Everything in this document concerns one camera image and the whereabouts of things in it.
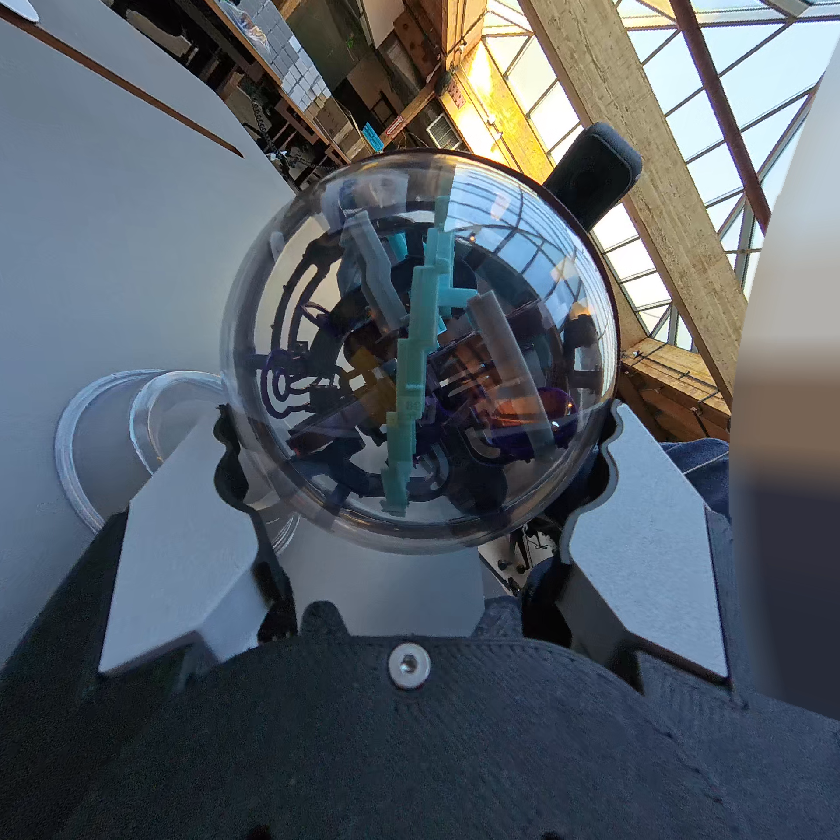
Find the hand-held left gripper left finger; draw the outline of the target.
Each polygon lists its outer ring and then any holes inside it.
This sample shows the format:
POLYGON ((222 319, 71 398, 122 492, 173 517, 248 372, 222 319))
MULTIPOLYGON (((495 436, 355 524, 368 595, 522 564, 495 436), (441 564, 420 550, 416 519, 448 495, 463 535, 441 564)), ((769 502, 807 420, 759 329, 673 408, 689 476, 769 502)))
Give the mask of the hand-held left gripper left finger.
POLYGON ((273 493, 247 503, 231 407, 219 406, 131 500, 98 671, 115 676, 179 648, 210 665, 298 633, 281 569, 298 517, 273 493))

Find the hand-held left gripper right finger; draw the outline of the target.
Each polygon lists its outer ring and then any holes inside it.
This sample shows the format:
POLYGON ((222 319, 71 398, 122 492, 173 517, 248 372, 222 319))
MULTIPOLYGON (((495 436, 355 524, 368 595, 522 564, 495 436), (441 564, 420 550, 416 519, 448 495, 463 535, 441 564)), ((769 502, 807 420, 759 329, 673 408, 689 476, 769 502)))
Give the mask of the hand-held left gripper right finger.
POLYGON ((562 505, 558 547, 523 590, 523 634, 630 685, 642 655, 724 684, 711 510, 627 406, 612 404, 604 433, 586 503, 562 505))

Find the clear plastic ball stand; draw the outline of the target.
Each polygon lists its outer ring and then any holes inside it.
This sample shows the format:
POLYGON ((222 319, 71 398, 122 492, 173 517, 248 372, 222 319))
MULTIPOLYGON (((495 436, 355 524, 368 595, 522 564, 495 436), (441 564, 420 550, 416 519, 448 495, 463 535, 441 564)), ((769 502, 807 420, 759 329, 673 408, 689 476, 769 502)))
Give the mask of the clear plastic ball stand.
POLYGON ((123 563, 163 571, 221 550, 276 556, 299 517, 268 490, 238 443, 220 377, 203 371, 108 374, 65 408, 55 436, 59 482, 92 532, 133 503, 123 563))

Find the clear plastic maze ball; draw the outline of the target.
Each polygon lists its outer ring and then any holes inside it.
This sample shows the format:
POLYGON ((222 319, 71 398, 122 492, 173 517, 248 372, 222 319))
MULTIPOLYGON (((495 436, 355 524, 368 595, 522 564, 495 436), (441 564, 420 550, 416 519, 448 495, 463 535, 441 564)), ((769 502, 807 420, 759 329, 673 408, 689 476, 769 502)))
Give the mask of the clear plastic maze ball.
POLYGON ((328 173, 259 232, 227 303, 244 454, 301 519, 404 555, 580 496, 618 351, 590 233, 543 184, 464 152, 328 173))

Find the person's dark blue clothing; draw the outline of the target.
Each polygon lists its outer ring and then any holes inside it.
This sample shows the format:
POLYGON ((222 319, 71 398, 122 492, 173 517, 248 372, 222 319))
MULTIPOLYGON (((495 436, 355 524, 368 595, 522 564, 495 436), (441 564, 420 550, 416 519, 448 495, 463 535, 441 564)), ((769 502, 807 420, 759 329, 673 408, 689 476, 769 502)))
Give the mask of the person's dark blue clothing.
POLYGON ((718 438, 705 437, 660 446, 709 509, 730 522, 729 444, 718 438))

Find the black swivel chair base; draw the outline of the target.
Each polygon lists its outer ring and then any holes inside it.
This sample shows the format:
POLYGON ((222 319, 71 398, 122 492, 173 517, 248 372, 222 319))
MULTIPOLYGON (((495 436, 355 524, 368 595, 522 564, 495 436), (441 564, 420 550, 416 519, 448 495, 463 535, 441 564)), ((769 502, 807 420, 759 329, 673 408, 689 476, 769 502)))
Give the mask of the black swivel chair base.
POLYGON ((518 595, 533 569, 560 550, 561 528, 545 516, 537 517, 509 534, 478 546, 486 590, 493 586, 504 595, 518 595))

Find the cardboard box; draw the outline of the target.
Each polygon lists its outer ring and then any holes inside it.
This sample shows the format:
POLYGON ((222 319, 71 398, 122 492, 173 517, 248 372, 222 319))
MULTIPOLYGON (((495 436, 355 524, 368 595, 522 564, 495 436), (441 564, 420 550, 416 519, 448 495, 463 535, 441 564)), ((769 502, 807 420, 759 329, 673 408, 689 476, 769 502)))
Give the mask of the cardboard box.
POLYGON ((349 160, 354 160, 365 151, 366 146, 358 126, 334 97, 325 99, 316 115, 316 121, 321 131, 328 135, 349 160))

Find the stack of white boxes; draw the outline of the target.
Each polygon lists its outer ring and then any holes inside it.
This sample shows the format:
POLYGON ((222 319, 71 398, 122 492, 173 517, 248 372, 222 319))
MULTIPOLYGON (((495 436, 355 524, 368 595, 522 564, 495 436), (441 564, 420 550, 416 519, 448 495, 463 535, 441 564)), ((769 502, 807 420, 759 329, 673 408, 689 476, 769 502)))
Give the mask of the stack of white boxes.
POLYGON ((280 86, 292 102, 310 116, 317 116, 330 99, 330 91, 313 60, 275 8, 264 7, 270 64, 280 86))

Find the wooden work table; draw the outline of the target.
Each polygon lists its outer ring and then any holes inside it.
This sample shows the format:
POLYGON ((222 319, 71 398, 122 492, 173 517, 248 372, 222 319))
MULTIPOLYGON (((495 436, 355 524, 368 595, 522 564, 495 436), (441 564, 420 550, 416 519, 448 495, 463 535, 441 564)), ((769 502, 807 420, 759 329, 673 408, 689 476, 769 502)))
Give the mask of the wooden work table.
MULTIPOLYGON (((244 68, 245 74, 256 85, 261 85, 269 92, 272 111, 277 112, 292 128, 301 133, 305 140, 311 144, 323 145, 329 160, 339 165, 351 162, 331 141, 328 135, 321 131, 316 121, 316 116, 312 117, 305 111, 300 110, 282 90, 280 78, 270 64, 271 52, 266 36, 269 26, 266 25, 263 9, 264 7, 275 8, 288 24, 285 7, 287 5, 295 7, 298 5, 298 2, 206 1, 196 2, 196 5, 202 12, 209 13, 211 21, 220 29, 222 35, 232 37, 234 48, 242 56, 239 64, 244 68)), ((330 91, 330 96, 334 97, 326 80, 325 82, 330 91)), ((359 159, 371 151, 371 147, 365 140, 364 144, 366 146, 365 151, 355 159, 359 159)))

